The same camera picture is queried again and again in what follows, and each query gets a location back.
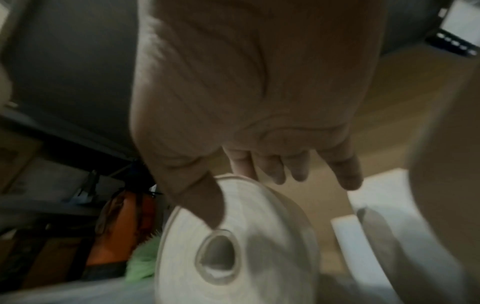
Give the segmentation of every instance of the white paper roll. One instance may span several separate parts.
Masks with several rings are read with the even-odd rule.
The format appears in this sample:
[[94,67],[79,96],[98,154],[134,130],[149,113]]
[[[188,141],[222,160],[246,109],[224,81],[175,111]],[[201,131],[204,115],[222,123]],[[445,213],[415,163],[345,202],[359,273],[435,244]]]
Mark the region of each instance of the white paper roll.
[[155,273],[161,304],[315,302],[319,248],[292,201],[250,179],[221,176],[225,219],[214,231],[176,208]]

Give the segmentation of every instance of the toilet paper roll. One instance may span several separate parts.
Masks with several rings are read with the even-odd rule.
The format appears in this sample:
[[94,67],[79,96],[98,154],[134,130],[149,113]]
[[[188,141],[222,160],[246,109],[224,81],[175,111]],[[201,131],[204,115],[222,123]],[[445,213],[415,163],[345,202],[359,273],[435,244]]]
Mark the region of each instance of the toilet paper roll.
[[225,218],[211,230],[176,208],[155,272],[161,304],[315,303],[319,248],[302,210],[250,179],[217,178]]

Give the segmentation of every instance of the skin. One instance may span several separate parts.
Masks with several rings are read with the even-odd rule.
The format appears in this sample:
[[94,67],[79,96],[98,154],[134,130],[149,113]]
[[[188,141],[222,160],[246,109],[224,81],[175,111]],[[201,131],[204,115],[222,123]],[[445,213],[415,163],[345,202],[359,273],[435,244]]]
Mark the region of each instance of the skin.
[[347,190],[362,174],[349,138],[379,57],[381,0],[139,0],[133,140],[162,191],[210,227],[224,215],[204,157],[276,183],[318,152]]

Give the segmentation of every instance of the floor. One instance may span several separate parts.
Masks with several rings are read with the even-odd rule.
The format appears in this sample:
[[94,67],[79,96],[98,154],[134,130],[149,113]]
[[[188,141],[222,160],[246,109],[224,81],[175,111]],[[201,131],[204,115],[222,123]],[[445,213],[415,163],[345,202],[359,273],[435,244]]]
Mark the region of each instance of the floor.
[[[352,140],[368,177],[407,167],[409,145],[418,136],[442,90],[458,83],[471,60],[413,46],[381,58],[367,98],[352,124]],[[325,163],[312,154],[310,176],[278,186],[259,172],[260,181],[288,196],[306,212],[318,238],[322,272],[348,274],[330,220],[352,214],[347,193]],[[222,152],[210,159],[214,174],[230,171]]]

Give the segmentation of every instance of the hand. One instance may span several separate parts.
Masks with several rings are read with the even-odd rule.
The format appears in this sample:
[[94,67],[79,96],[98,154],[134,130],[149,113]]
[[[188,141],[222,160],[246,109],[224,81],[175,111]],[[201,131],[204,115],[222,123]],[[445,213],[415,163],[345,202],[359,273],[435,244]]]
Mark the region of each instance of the hand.
[[378,59],[381,0],[139,1],[132,137],[163,192],[216,227],[222,193],[204,157],[235,173],[308,175],[316,149],[340,185],[362,175],[350,120]]

